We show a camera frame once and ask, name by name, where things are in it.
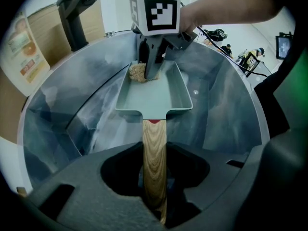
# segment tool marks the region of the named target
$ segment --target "person's arm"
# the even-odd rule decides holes
[[[280,9],[274,0],[198,0],[181,8],[180,31],[200,25],[267,21]]]

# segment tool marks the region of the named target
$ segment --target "person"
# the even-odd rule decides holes
[[[305,31],[302,15],[304,0],[198,0],[181,8],[180,31],[193,31],[200,25],[243,24],[267,21],[275,17],[286,6],[296,20],[296,32]],[[303,52],[304,41],[294,37],[293,46],[278,71],[255,87],[263,107],[269,135],[274,137],[289,129],[285,115],[274,97],[274,91],[292,70]]]
[[[223,45],[223,46],[221,46],[221,48],[228,54],[228,56],[233,58],[230,44]]]
[[[252,51],[246,51],[243,54],[244,58],[247,58],[249,53],[251,53],[253,56],[255,56],[256,58],[260,57],[261,55],[264,54],[264,49],[261,47],[257,50],[252,50]],[[245,62],[245,64],[243,64],[243,67],[246,69],[250,69],[254,64],[255,64],[256,60],[254,59],[254,57],[250,56],[249,59]]]

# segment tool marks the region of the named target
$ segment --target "black cable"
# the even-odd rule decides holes
[[[255,75],[261,75],[261,76],[264,76],[264,77],[268,77],[267,75],[264,75],[264,74],[260,74],[260,73],[255,73],[255,72],[252,72],[246,68],[244,68],[243,66],[239,65],[238,63],[236,63],[221,47],[219,47],[218,45],[216,45],[216,43],[213,42],[213,40],[210,38],[210,36],[199,26],[197,26],[197,28],[200,30],[200,32],[202,32],[206,38],[212,43],[212,45],[214,45],[217,49],[219,49],[220,51],[222,51],[225,56],[230,59],[234,64],[236,64],[237,66],[239,66],[240,68],[244,69],[245,71],[251,73],[251,74],[255,74]]]
[[[201,31],[200,31],[200,32],[199,32],[199,34],[198,34],[198,38],[197,38],[197,41],[198,41],[198,39],[199,39],[200,33],[201,33]]]

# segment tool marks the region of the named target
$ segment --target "red tip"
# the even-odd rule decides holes
[[[149,120],[149,122],[152,122],[153,124],[156,124],[157,122],[159,122],[160,120]]]

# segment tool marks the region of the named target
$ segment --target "scoop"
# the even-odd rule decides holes
[[[161,212],[161,223],[167,214],[166,115],[192,109],[179,67],[174,61],[163,61],[159,79],[140,83],[129,78],[129,67],[123,78],[115,109],[143,118],[143,185],[144,200],[151,210]]]

